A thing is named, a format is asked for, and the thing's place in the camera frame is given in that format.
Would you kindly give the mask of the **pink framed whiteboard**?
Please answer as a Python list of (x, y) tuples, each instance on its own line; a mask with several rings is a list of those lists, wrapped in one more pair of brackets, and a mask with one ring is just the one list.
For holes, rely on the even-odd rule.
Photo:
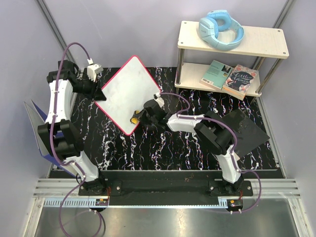
[(138, 56), (132, 56), (102, 87), (105, 101), (96, 101), (99, 109), (125, 134), (131, 135), (138, 123), (131, 123), (135, 111), (161, 89)]

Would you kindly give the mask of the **yellow black whiteboard eraser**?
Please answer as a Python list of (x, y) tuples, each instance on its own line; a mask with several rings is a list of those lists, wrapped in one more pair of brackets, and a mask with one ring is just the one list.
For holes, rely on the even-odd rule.
[(134, 111), (133, 116), (130, 119), (132, 124), (137, 124), (139, 122), (140, 111)]

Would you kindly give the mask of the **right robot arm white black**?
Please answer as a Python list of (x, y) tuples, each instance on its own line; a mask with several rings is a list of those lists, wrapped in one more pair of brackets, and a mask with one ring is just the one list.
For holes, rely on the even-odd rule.
[(131, 122), (141, 125), (159, 126), (169, 132), (189, 132), (196, 134), (200, 144), (213, 154), (222, 170), (222, 183), (218, 185), (220, 194), (237, 195), (242, 189), (243, 177), (234, 148), (237, 137), (216, 113), (209, 111), (198, 116), (184, 116), (181, 111), (171, 114), (164, 111), (159, 99), (144, 104), (141, 111), (135, 111)]

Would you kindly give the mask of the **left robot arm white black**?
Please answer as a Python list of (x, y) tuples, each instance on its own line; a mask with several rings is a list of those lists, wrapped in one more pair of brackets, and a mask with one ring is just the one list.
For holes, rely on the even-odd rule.
[(80, 72), (75, 63), (60, 61), (61, 70), (48, 73), (50, 106), (44, 124), (38, 126), (38, 135), (57, 166), (80, 178), (80, 188), (88, 194), (100, 196), (106, 192), (106, 180), (87, 157), (83, 138), (71, 122), (71, 100), (75, 93), (93, 101), (106, 100), (97, 79), (103, 68), (91, 59), (88, 63), (86, 71)]

